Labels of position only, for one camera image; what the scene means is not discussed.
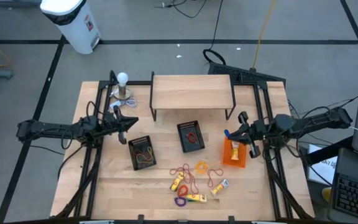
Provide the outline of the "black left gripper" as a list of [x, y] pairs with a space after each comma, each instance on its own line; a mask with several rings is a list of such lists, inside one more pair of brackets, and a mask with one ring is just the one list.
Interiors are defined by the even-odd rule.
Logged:
[[128, 130], [133, 127], [138, 120], [138, 117], [124, 118], [118, 106], [113, 106], [113, 112], [105, 113], [103, 118], [109, 133], [118, 133], [118, 140], [121, 144], [126, 144], [124, 131], [128, 132]]

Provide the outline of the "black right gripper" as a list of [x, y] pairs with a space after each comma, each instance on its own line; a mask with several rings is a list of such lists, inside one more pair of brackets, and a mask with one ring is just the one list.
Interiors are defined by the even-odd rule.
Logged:
[[268, 133], [267, 125], [263, 120], [254, 121], [252, 124], [249, 124], [247, 120], [249, 119], [247, 113], [242, 111], [239, 114], [239, 122], [241, 126], [237, 131], [234, 131], [231, 134], [240, 134], [240, 135], [230, 135], [228, 140], [239, 142], [241, 144], [248, 144], [250, 146], [250, 156], [251, 158], [256, 158], [261, 155], [260, 149], [255, 145], [255, 141], [264, 140], [265, 135]]

